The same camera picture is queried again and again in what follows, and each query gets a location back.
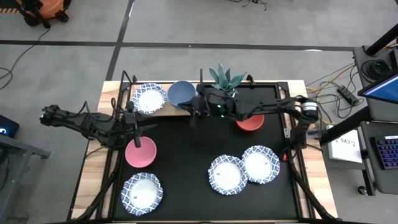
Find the potted plant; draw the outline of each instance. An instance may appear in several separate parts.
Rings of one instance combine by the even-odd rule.
[[[229,68],[224,73],[222,64],[218,64],[218,74],[211,68],[209,68],[209,71],[210,75],[213,77],[214,81],[216,82],[215,84],[212,84],[212,87],[219,90],[223,90],[229,96],[232,97],[235,93],[238,93],[238,91],[235,90],[235,87],[237,87],[241,83],[244,75],[246,74],[245,72],[244,74],[236,75],[231,79],[231,69]]]

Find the pink bowl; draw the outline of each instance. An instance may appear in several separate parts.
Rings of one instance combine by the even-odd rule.
[[[237,121],[236,124],[245,131],[255,131],[264,123],[264,115],[254,115],[244,121]]]
[[[132,140],[126,147],[127,162],[135,168],[143,168],[151,164],[156,156],[156,144],[148,137],[140,137],[141,147],[137,148]]]

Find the gray floor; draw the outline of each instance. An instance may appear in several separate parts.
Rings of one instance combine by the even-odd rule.
[[[43,40],[114,42],[128,0],[72,1],[70,22],[53,22]],[[227,0],[136,0],[125,42],[358,46],[371,44],[398,19],[394,0],[270,0],[262,5]],[[1,40],[36,40],[41,26],[27,27],[19,15],[0,14]],[[0,67],[10,68],[27,45],[0,45]],[[0,90],[0,113],[21,124],[17,138],[45,150],[51,158],[34,158],[18,194],[16,214],[28,223],[61,222],[67,217],[87,140],[64,128],[39,123],[40,109],[56,103],[76,111],[84,100],[94,111],[113,47],[36,46],[14,70],[11,84]],[[297,50],[122,48],[113,80],[121,71],[140,80],[197,79],[199,69],[222,63],[233,74],[255,79],[301,79],[306,83],[352,62],[351,52]],[[348,73],[336,80],[347,85]],[[353,79],[361,88],[358,76]],[[311,85],[318,88],[319,82]],[[328,88],[323,93],[335,93]],[[357,111],[366,103],[356,107]],[[333,103],[325,109],[340,122]],[[396,223],[398,196],[356,193],[360,171],[328,168],[339,217],[349,221]]]

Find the white paper plate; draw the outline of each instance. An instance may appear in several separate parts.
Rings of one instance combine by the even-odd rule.
[[[145,83],[136,89],[132,101],[138,112],[152,114],[164,107],[167,101],[167,93],[156,83]]]
[[[208,170],[211,187],[222,195],[234,195],[241,192],[248,177],[242,160],[222,155],[217,157]]]
[[[124,208],[131,214],[147,214],[159,205],[163,188],[154,174],[138,173],[124,183],[121,198]]]
[[[265,146],[252,146],[242,156],[250,182],[266,184],[278,176],[280,171],[279,158]]]

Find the wooden board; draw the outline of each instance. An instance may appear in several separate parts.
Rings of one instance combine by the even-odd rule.
[[[157,82],[157,83],[166,83],[165,81],[146,81],[146,82]],[[261,80],[256,81],[257,83],[261,82],[287,82],[289,84],[289,93],[290,96],[303,95],[306,96],[307,92],[305,90],[305,84],[303,80]],[[101,92],[101,98],[99,99],[98,112],[112,114],[111,107],[111,98],[117,98],[119,92],[119,81],[107,81],[104,82],[103,89]],[[171,84],[162,84],[163,88],[167,91]],[[136,86],[132,88],[132,94],[135,91]],[[186,111],[178,110],[174,108],[169,103],[166,103],[165,107],[160,111],[155,113],[155,116],[188,116],[189,113]],[[289,116],[285,114],[287,128],[291,128]],[[314,145],[316,147],[320,147],[319,142],[314,139],[308,139],[307,143]],[[99,143],[97,141],[92,141],[88,145],[87,153],[94,151],[99,148]],[[78,192],[76,195],[75,204],[73,205],[72,210],[72,218],[77,218],[81,215],[87,206],[93,201],[96,194],[100,191],[102,176],[104,172],[104,165],[106,160],[106,150],[101,149],[98,152],[90,155],[85,161],[83,165],[83,171],[80,177],[80,181],[78,184]],[[115,159],[117,152],[114,152],[113,158]],[[323,162],[322,153],[314,148],[308,147],[303,150],[303,158],[305,161],[305,169],[307,171],[308,182],[311,188],[311,191],[315,194],[316,198],[320,201],[320,203],[326,208],[326,210],[337,217],[337,211],[335,207],[335,201],[333,200],[333,195],[330,189],[330,183],[328,179],[328,175],[326,173],[326,167]],[[109,201],[110,201],[110,193],[109,190],[106,194],[104,208],[103,208],[103,217],[106,217],[108,214]],[[303,208],[304,217],[308,217],[307,210],[307,201],[304,193],[301,189],[299,189],[300,202]]]

